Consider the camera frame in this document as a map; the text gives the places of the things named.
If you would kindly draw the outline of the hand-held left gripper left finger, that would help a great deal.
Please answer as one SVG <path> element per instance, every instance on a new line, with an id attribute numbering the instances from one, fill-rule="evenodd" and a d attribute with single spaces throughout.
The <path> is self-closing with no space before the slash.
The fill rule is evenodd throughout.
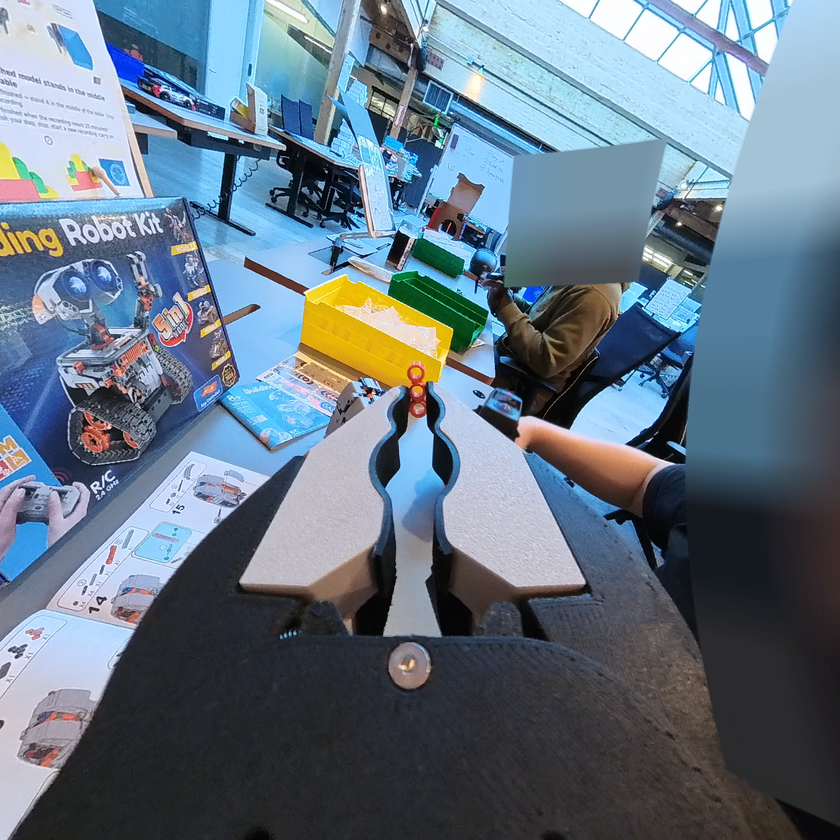
<path id="1" fill-rule="evenodd" d="M 396 579 L 387 483 L 399 470 L 407 389 L 392 388 L 302 462 L 239 583 L 332 602 L 358 634 L 382 634 Z"/>

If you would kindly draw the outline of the person's right forearm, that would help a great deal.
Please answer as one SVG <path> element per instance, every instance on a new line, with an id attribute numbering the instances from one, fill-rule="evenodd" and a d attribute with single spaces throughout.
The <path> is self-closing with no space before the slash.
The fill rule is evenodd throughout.
<path id="1" fill-rule="evenodd" d="M 593 496 L 638 516 L 650 480 L 669 466 L 636 448 L 586 437 L 534 416 L 519 419 L 516 444 Z"/>

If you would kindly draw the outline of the grey desk with brown edge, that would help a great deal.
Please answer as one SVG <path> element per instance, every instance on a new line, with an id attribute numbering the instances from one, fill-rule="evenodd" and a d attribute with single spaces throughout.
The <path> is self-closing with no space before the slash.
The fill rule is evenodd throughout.
<path id="1" fill-rule="evenodd" d="M 310 288 L 319 286 L 328 280 L 344 275 L 353 281 L 361 281 L 379 291 L 386 292 L 388 290 L 387 283 L 366 276 L 352 266 L 330 272 L 328 262 L 323 262 L 312 255 L 315 251 L 323 249 L 330 251 L 331 248 L 332 242 L 328 237 L 318 237 L 296 244 L 251 253 L 245 257 L 245 267 L 300 294 L 304 294 Z M 470 276 L 448 277 L 435 268 L 426 266 L 413 256 L 408 258 L 405 268 L 432 277 L 442 285 L 457 290 L 464 297 L 482 307 L 487 304 L 486 292 L 480 287 L 476 287 Z M 487 321 L 487 326 L 479 338 L 482 345 L 463 353 L 450 353 L 447 365 L 471 376 L 484 385 L 491 385 L 495 378 L 494 336 L 491 319 Z"/>

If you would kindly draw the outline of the blue instruction booklet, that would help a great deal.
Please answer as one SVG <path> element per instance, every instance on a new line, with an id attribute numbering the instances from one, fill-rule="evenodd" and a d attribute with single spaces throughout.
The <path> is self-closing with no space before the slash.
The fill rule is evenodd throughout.
<path id="1" fill-rule="evenodd" d="M 232 386 L 221 403 L 271 452 L 327 426 L 334 408 L 312 392 L 300 394 L 261 381 Z"/>

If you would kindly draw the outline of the green plastic bin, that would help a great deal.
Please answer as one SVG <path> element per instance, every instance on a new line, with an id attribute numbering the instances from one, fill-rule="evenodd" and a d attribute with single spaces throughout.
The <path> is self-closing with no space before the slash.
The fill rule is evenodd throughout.
<path id="1" fill-rule="evenodd" d="M 458 353 L 467 351 L 487 325 L 486 308 L 415 270 L 393 274 L 388 294 L 452 328 L 450 348 Z"/>
<path id="2" fill-rule="evenodd" d="M 464 273 L 465 260 L 434 241 L 419 238 L 412 248 L 412 256 L 451 278 Z"/>

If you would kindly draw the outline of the dark grey motor assembly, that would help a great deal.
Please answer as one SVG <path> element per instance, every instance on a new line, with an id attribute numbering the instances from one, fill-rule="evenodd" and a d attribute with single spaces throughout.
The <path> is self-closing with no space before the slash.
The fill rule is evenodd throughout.
<path id="1" fill-rule="evenodd" d="M 370 377 L 361 377 L 358 381 L 347 384 L 338 397 L 325 435 L 329 436 L 346 424 L 352 417 L 373 404 L 385 391 L 378 381 Z"/>

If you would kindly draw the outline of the dark blue office chair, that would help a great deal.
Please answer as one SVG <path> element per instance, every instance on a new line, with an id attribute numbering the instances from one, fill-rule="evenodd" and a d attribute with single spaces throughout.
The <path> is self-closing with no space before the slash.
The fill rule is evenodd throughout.
<path id="1" fill-rule="evenodd" d="M 595 396 L 650 361 L 680 336 L 635 304 L 613 324 L 596 347 L 597 359 L 588 362 L 566 391 L 544 407 L 541 419 L 570 428 L 581 409 Z"/>

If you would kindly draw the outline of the small wooden box stand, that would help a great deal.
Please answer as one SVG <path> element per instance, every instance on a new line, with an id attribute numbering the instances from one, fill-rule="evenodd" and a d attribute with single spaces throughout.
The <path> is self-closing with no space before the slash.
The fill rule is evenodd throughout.
<path id="1" fill-rule="evenodd" d="M 385 260 L 385 267 L 394 271 L 402 271 L 422 232 L 422 226 L 403 223 L 394 234 L 392 246 Z"/>

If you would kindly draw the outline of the white whiteboard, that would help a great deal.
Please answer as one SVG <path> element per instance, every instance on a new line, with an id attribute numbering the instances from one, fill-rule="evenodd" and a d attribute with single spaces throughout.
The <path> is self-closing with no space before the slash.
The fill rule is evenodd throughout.
<path id="1" fill-rule="evenodd" d="M 513 156 L 456 124 L 431 175 L 427 195 L 449 199 L 462 175 L 483 187 L 469 215 L 485 227 L 504 233 L 508 229 L 512 168 Z"/>

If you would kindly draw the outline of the white tilted stand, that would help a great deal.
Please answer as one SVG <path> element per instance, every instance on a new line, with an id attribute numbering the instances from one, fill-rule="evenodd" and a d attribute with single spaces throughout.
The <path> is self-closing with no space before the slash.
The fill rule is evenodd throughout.
<path id="1" fill-rule="evenodd" d="M 360 191 L 364 216 L 370 236 L 393 235 L 396 231 L 390 183 L 379 141 L 375 137 L 367 109 L 356 100 L 342 95 L 347 119 L 355 134 L 360 151 Z"/>

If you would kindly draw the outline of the blue cardboard kit box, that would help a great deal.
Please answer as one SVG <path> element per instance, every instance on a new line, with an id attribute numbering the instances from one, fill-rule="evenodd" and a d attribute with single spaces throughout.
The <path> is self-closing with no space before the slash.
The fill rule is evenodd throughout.
<path id="1" fill-rule="evenodd" d="M 3 204 L 2 584 L 238 381 L 183 198 Z"/>

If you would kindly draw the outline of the open cardboard box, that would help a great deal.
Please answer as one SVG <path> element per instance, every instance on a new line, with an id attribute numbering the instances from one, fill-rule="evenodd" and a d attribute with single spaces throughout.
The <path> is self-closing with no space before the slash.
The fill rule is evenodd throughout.
<path id="1" fill-rule="evenodd" d="M 234 98 L 229 106 L 229 119 L 241 129 L 254 134 L 268 134 L 268 104 L 266 94 L 250 83 L 246 84 L 247 101 Z"/>

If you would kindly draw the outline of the black car model box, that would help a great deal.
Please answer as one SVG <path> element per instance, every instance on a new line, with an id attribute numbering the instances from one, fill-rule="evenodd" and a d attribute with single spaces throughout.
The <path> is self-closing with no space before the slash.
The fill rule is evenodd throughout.
<path id="1" fill-rule="evenodd" d="M 215 119 L 225 120 L 225 110 L 204 97 L 183 80 L 152 66 L 144 66 L 137 79 L 138 86 L 150 95 L 172 102 L 184 109 L 195 110 Z"/>

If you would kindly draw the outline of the white printed board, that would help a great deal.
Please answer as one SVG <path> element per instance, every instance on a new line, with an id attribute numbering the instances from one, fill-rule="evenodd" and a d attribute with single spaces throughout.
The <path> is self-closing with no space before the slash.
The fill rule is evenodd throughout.
<path id="1" fill-rule="evenodd" d="M 146 196 L 91 1 L 1 2 L 1 200 Z"/>

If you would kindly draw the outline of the wooden shelf frame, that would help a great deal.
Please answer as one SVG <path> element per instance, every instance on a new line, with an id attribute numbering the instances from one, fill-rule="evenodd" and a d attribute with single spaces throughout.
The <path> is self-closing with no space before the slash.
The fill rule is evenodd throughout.
<path id="1" fill-rule="evenodd" d="M 143 156 L 138 141 L 136 139 L 136 135 L 133 131 L 133 126 L 130 121 L 126 123 L 126 126 L 126 134 L 128 137 L 129 147 L 131 149 L 131 154 L 133 158 L 133 166 L 138 176 L 140 185 L 142 187 L 143 195 L 145 197 L 154 197 L 154 192 L 152 190 L 152 186 L 147 171 L 145 169 Z"/>

